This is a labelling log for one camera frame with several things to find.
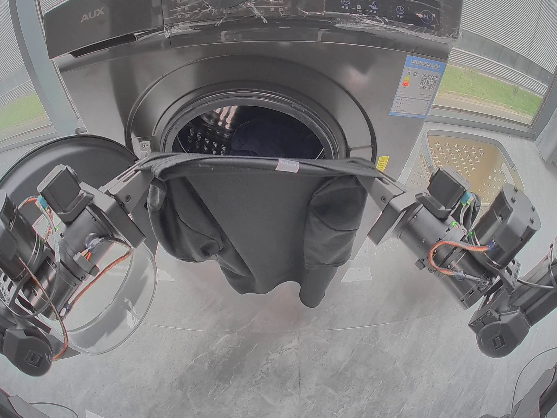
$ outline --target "plastic wrap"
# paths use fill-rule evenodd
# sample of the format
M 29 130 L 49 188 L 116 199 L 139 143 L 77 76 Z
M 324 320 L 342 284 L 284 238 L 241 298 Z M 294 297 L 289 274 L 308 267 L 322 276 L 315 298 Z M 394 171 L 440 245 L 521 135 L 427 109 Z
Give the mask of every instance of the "plastic wrap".
M 350 30 L 404 31 L 446 43 L 460 34 L 462 0 L 244 0 L 232 8 L 204 0 L 162 0 L 167 36 L 256 19 L 305 20 Z

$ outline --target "button icon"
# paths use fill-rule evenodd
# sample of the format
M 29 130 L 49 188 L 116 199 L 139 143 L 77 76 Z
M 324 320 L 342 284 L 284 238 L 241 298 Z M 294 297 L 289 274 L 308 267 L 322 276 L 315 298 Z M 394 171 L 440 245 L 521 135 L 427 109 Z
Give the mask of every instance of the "button icon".
M 433 14 L 431 14 L 431 11 L 422 11 L 422 22 L 424 22 L 425 24 L 430 24 L 431 22 L 433 22 Z

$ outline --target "white label tag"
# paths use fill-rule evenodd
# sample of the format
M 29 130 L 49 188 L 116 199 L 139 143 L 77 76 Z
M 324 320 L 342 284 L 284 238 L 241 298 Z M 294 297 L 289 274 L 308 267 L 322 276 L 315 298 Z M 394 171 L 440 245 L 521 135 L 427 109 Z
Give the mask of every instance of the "white label tag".
M 390 115 L 425 118 L 433 104 L 444 71 L 443 62 L 407 56 Z
M 290 161 L 289 159 L 278 159 L 276 171 L 297 173 L 300 170 L 300 163 L 298 161 Z

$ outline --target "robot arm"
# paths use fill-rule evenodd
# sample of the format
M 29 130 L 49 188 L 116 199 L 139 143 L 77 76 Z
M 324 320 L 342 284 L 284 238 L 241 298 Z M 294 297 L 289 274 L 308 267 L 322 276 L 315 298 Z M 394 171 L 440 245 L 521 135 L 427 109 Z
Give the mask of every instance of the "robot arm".
M 389 237 L 402 241 L 416 255 L 416 266 L 440 277 L 464 309 L 484 298 L 470 322 L 482 352 L 509 354 L 557 306 L 553 253 L 522 284 L 518 278 L 515 255 L 540 227 L 525 194 L 505 185 L 468 230 L 461 224 L 472 223 L 466 212 L 459 221 L 453 218 L 471 199 L 469 184 L 456 171 L 437 170 L 419 191 L 374 172 L 360 177 L 381 209 L 369 237 L 376 244 Z M 39 314 L 62 322 L 84 281 L 99 274 L 96 264 L 112 242 L 130 250 L 142 243 L 128 214 L 152 182 L 153 175 L 135 165 L 95 189 L 79 182 L 68 166 L 56 166 L 36 199 L 61 220 L 54 249 L 0 191 L 0 352 L 19 370 L 40 376 L 62 357 L 67 343 L 59 350 Z

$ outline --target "qr code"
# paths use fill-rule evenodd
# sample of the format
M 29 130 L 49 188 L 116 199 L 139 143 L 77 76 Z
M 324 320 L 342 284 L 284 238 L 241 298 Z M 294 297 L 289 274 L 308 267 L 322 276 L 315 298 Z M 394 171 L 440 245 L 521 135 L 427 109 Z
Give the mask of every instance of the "qr code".
M 422 74 L 422 81 L 419 84 L 420 90 L 435 90 L 439 76 L 435 74 Z

